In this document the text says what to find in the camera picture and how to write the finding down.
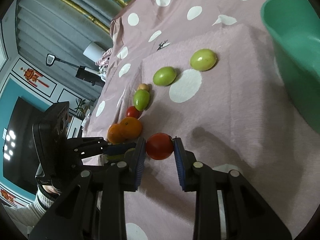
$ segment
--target metal screw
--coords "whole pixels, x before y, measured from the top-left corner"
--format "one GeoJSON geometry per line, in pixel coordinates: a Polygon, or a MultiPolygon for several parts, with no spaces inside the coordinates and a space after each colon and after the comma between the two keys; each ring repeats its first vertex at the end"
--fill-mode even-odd
{"type": "Polygon", "coordinates": [[[117,163],[118,168],[124,168],[125,166],[127,166],[126,162],[118,162],[117,163]]]}
{"type": "Polygon", "coordinates": [[[81,177],[83,177],[83,178],[86,178],[86,177],[88,177],[90,175],[90,171],[88,171],[88,170],[85,170],[85,171],[82,171],[81,172],[81,177]]]}
{"type": "Polygon", "coordinates": [[[194,162],[194,163],[193,163],[193,166],[194,166],[195,168],[202,168],[202,167],[203,167],[203,163],[201,163],[201,162],[194,162]]]}
{"type": "Polygon", "coordinates": [[[230,174],[232,177],[238,177],[240,175],[239,171],[236,171],[236,170],[230,171],[230,174]]]}

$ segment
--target teal wall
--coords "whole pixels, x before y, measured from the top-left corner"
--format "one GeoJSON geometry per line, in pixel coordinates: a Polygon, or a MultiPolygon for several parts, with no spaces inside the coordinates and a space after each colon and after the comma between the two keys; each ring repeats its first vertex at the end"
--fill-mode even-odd
{"type": "MultiPolygon", "coordinates": [[[[38,108],[41,111],[45,111],[49,105],[45,102],[41,101],[40,99],[36,98],[33,94],[29,93],[23,87],[18,85],[12,79],[9,79],[2,96],[0,98],[0,147],[3,149],[4,140],[2,139],[2,133],[4,128],[8,128],[10,117],[14,108],[14,105],[18,99],[18,97],[23,98],[28,103],[32,104],[34,107],[38,108]]],[[[35,196],[19,187],[14,185],[12,182],[8,181],[6,178],[3,177],[3,150],[2,157],[0,158],[0,181],[6,185],[8,188],[12,189],[13,191],[21,194],[24,197],[29,199],[34,199],[35,196]]]]}

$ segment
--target tomato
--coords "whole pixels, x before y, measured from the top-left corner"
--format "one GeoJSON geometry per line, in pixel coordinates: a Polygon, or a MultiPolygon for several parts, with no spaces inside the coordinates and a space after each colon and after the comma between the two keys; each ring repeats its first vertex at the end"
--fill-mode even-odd
{"type": "Polygon", "coordinates": [[[128,109],[127,109],[127,112],[125,114],[125,117],[134,117],[134,118],[139,118],[141,115],[141,112],[138,111],[134,106],[130,106],[128,109]]]}
{"type": "Polygon", "coordinates": [[[173,152],[173,142],[169,135],[156,133],[146,143],[146,152],[154,160],[164,160],[173,152]]]}

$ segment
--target black screen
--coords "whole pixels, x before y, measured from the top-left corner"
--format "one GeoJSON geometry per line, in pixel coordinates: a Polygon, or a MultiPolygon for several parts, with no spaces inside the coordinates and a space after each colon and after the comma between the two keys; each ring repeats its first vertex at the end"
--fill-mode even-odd
{"type": "Polygon", "coordinates": [[[42,116],[43,112],[19,97],[12,111],[3,149],[3,176],[33,194],[37,192],[35,175],[39,159],[32,125],[42,116]]]}

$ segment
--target green plastic basin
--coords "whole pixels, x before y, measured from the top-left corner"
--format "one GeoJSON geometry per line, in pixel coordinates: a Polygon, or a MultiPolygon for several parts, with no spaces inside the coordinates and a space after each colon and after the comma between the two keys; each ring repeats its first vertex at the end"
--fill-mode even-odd
{"type": "Polygon", "coordinates": [[[308,0],[267,0],[262,22],[279,72],[300,114],[320,133],[320,19],[308,0]]]}

